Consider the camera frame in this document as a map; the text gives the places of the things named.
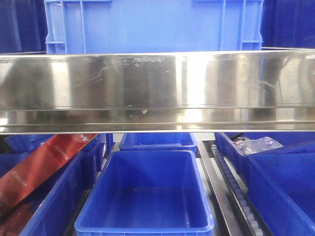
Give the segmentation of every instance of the empty blue bin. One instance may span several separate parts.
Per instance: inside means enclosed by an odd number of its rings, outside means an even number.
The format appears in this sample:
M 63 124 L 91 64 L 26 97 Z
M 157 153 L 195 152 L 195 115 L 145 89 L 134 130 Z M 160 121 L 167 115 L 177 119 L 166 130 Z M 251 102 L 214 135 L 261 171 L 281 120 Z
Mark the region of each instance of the empty blue bin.
M 47 53 L 260 50 L 262 3 L 45 0 Z
M 315 153 L 250 157 L 248 196 L 275 236 L 315 236 Z
M 75 222 L 78 236 L 210 236 L 213 227 L 191 151 L 112 153 Z
M 0 154 L 0 177 L 29 153 Z M 84 191 L 81 160 L 77 154 L 69 163 L 35 189 L 23 201 L 35 211 L 20 236 L 61 236 Z
M 121 151 L 190 150 L 197 152 L 193 133 L 127 133 L 119 144 Z

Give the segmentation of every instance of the metal frame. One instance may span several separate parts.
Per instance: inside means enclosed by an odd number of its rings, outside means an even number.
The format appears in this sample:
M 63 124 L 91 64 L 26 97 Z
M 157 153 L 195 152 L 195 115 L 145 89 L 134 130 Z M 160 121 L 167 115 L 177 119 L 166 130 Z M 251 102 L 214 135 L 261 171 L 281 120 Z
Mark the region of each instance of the metal frame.
M 214 141 L 199 141 L 198 150 L 203 172 L 214 195 L 211 199 L 215 204 L 213 212 L 217 219 L 221 219 L 217 222 L 217 227 L 226 229 L 216 235 L 271 236 L 271 232 L 248 202 Z
M 315 50 L 0 56 L 0 134 L 315 127 Z

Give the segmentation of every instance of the storage bin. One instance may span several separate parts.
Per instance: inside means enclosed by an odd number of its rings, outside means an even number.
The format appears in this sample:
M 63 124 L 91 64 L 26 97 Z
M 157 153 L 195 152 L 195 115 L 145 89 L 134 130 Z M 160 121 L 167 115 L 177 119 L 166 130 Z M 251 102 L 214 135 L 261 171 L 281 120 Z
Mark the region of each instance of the storage bin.
M 113 149 L 114 143 L 114 135 L 113 134 L 106 134 L 106 154 L 109 154 Z
M 250 173 L 248 157 L 268 153 L 300 153 L 315 151 L 315 132 L 246 132 L 243 136 L 258 139 L 265 136 L 280 142 L 283 147 L 260 153 L 244 155 L 231 141 L 230 137 L 237 133 L 215 133 L 216 145 L 223 155 L 233 164 L 237 174 L 245 184 L 249 183 Z
M 260 50 L 263 0 L 45 0 L 49 54 Z
M 210 236 L 213 227 L 191 151 L 112 153 L 75 222 L 78 236 Z
M 0 53 L 46 50 L 47 25 L 41 0 L 1 0 L 0 16 Z
M 29 153 L 0 154 L 3 176 Z M 61 236 L 84 191 L 81 158 L 77 154 L 69 163 L 34 190 L 23 202 L 35 211 L 20 236 Z
M 51 137 L 53 135 L 10 135 L 5 141 L 13 152 L 21 153 L 35 150 Z
M 190 150 L 197 152 L 192 133 L 127 133 L 119 148 L 127 150 Z
M 275 236 L 315 236 L 315 153 L 250 157 L 248 196 Z
M 102 170 L 102 163 L 105 155 L 104 138 L 106 138 L 105 134 L 97 135 L 81 150 L 83 152 L 81 163 L 85 189 L 93 188 L 96 181 L 96 175 Z
M 315 47 L 314 0 L 265 0 L 261 33 L 264 46 Z
M 12 135 L 5 140 L 12 147 L 13 152 L 33 151 L 42 143 L 46 142 L 53 135 Z M 96 180 L 96 174 L 101 171 L 104 153 L 104 142 L 106 135 L 97 135 L 82 152 L 84 153 L 82 162 L 83 181 L 86 189 L 92 189 Z

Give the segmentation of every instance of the red package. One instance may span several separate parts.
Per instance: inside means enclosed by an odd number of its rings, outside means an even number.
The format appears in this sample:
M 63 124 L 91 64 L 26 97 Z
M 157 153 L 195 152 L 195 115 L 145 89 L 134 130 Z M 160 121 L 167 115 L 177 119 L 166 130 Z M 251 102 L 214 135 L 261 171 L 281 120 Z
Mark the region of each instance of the red package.
M 0 236 L 18 236 L 34 214 L 29 203 L 18 204 L 0 221 Z
M 95 136 L 55 135 L 0 178 L 0 217 L 52 176 Z

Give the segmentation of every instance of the shelf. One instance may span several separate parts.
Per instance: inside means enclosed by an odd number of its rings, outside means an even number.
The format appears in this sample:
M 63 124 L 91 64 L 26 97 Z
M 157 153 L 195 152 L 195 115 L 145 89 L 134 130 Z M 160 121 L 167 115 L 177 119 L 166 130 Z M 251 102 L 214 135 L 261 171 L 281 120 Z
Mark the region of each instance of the shelf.
M 315 130 L 315 50 L 0 56 L 0 134 Z

